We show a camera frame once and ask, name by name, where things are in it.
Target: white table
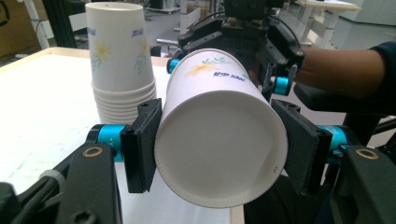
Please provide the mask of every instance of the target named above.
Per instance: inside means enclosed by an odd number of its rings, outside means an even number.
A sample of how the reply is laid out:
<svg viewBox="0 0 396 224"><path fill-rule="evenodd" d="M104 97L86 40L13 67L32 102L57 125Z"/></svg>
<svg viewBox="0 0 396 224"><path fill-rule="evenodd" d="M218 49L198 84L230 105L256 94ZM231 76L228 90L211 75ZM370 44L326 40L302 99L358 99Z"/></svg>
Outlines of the white table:
<svg viewBox="0 0 396 224"><path fill-rule="evenodd" d="M152 58L158 97L165 99L166 59ZM17 193L33 185L85 142L100 123L91 88L89 52L49 48L0 68L0 181ZM116 163L124 223L243 223L242 207L209 209L171 191L158 173L150 193L129 194Z"/></svg>
<svg viewBox="0 0 396 224"><path fill-rule="evenodd" d="M328 49L330 47L334 27L338 21L340 13L345 11L361 10L361 7L354 4L337 0L325 0L323 2L316 0L298 0L295 3L301 7L305 7L304 15L301 18L298 18L300 21L305 23L305 30L301 37L301 41L303 43L308 41L308 34L312 30L321 37L321 41L318 46L322 49ZM321 10L327 10L332 13L332 17L329 21L317 20L316 15Z"/></svg>

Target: floor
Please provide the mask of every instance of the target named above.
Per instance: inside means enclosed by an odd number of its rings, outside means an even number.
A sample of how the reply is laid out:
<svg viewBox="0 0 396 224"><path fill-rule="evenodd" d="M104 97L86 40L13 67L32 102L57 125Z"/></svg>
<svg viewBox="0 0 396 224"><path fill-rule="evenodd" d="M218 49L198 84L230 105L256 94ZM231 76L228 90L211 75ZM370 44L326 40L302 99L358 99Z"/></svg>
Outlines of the floor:
<svg viewBox="0 0 396 224"><path fill-rule="evenodd" d="M280 19L288 24L297 37L302 35L304 25L296 22L295 13L301 10L299 6L290 5L288 10L283 10L280 13ZM330 18L330 13L325 12L324 19ZM180 20L179 12L172 14L149 11L146 10L146 25L148 30L148 42L151 47L161 46L162 56L166 54L172 55L177 46L158 43L157 39L167 39L176 41L179 36L179 32L174 31L175 27L178 27ZM78 47L81 49L87 49L88 44L85 36L78 36ZM332 46L335 49L368 49L371 46L380 44L385 41L396 40L396 27L372 25L372 24L361 24L346 19L340 18L336 23L335 32L332 37ZM10 59L6 62L0 62L0 66L7 63L12 63L18 59ZM274 96L274 98L284 99L297 105L302 105L298 98L292 92L288 97ZM304 105L302 105L302 114L310 118L315 124L341 124L345 114L342 113L325 113L310 111ZM385 143L389 135L393 132L376 136L370 143L371 146L379 146Z"/></svg>

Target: dark sleeve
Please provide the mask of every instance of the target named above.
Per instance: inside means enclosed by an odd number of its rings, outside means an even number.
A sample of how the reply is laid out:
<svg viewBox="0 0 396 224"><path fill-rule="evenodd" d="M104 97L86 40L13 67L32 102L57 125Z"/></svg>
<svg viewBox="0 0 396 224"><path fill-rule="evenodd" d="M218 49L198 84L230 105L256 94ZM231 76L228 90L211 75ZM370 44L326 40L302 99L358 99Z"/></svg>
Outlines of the dark sleeve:
<svg viewBox="0 0 396 224"><path fill-rule="evenodd" d="M375 98L396 115L396 41L389 41L371 49L381 55L385 65L385 76Z"/></svg>

